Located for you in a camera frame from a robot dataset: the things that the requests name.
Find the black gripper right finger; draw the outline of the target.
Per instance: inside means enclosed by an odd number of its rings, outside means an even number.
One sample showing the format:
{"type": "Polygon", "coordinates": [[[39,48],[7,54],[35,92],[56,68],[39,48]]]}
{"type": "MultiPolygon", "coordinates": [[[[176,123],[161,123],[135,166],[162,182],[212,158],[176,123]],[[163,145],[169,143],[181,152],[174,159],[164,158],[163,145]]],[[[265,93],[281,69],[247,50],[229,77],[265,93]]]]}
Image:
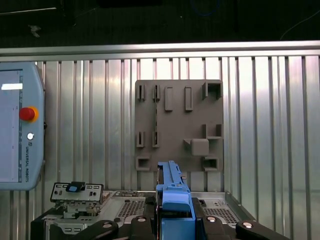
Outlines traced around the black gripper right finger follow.
{"type": "Polygon", "coordinates": [[[284,235],[254,220],[238,221],[235,227],[223,224],[213,215],[206,216],[200,200],[192,198],[195,212],[195,238],[197,240],[287,240],[284,235]]]}

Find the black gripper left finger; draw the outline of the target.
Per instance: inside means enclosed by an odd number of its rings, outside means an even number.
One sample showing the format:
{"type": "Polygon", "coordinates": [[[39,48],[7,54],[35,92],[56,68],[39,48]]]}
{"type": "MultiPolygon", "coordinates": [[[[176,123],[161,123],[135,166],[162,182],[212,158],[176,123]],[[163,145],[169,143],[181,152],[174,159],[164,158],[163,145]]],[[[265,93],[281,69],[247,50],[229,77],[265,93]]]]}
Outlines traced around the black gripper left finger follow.
{"type": "Polygon", "coordinates": [[[156,240],[152,218],[138,215],[121,227],[100,220],[70,238],[71,240],[156,240]]]}

